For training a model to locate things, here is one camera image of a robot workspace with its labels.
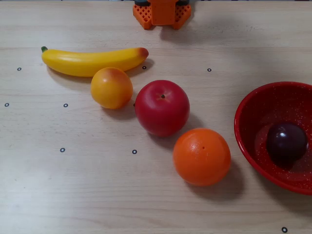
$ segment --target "table surface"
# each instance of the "table surface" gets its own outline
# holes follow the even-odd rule
[[[312,4],[197,2],[179,31],[143,30],[132,4],[0,2],[0,233],[310,234],[312,197],[256,173],[233,123],[240,101],[260,85],[312,84]],[[41,46],[145,47],[150,56],[128,72],[129,105],[104,111],[90,78],[47,69]],[[165,139],[149,136],[133,108],[156,79],[179,84],[191,103],[186,126]],[[187,185],[172,164],[176,139],[196,127],[221,133],[233,159],[208,188]]]

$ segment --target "orange fruit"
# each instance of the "orange fruit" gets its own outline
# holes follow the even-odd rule
[[[178,174],[185,181],[196,186],[208,186],[226,175],[231,164],[231,153],[219,133],[196,128],[177,140],[173,160]]]
[[[119,109],[127,104],[132,94],[130,78],[118,68],[103,68],[92,78],[91,95],[104,108]]]

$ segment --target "red bowl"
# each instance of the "red bowl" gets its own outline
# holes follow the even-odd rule
[[[292,122],[308,137],[308,149],[289,169],[277,166],[266,149],[269,128]],[[290,191],[312,195],[312,86],[276,82],[249,93],[235,114],[234,132],[248,162],[265,178]]]

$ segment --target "bowl rim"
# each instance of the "bowl rim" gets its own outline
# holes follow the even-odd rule
[[[299,86],[299,87],[303,87],[306,88],[308,90],[312,90],[312,85],[309,84],[305,84],[305,83],[300,83],[300,82],[292,82],[292,81],[281,81],[281,82],[274,82],[274,83],[269,83],[269,84],[265,84],[263,86],[260,86],[254,90],[252,90],[250,93],[248,93],[244,99],[241,101],[241,103],[239,104],[236,113],[235,113],[235,117],[234,117],[234,133],[235,133],[235,138],[236,141],[238,143],[238,146],[241,150],[241,152],[243,153],[244,157],[247,159],[247,161],[252,165],[253,168],[255,168],[262,176],[264,176],[266,179],[270,180],[271,182],[275,183],[276,185],[290,190],[292,192],[296,192],[296,193],[300,193],[300,194],[305,194],[305,195],[312,195],[312,190],[309,189],[303,189],[303,188],[297,188],[295,186],[289,185],[277,178],[275,178],[274,176],[270,175],[269,173],[267,173],[261,166],[259,166],[259,164],[256,163],[256,161],[249,155],[249,153],[247,152],[240,132],[239,132],[239,120],[240,120],[240,116],[242,113],[243,108],[245,107],[246,103],[252,98],[254,97],[258,92],[262,92],[264,90],[267,90],[269,88],[273,88],[274,86]]]

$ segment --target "banana stem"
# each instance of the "banana stem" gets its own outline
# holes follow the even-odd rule
[[[46,50],[48,50],[47,47],[45,47],[45,46],[41,47],[41,51],[42,51],[42,52],[44,52],[44,51],[46,51]]]

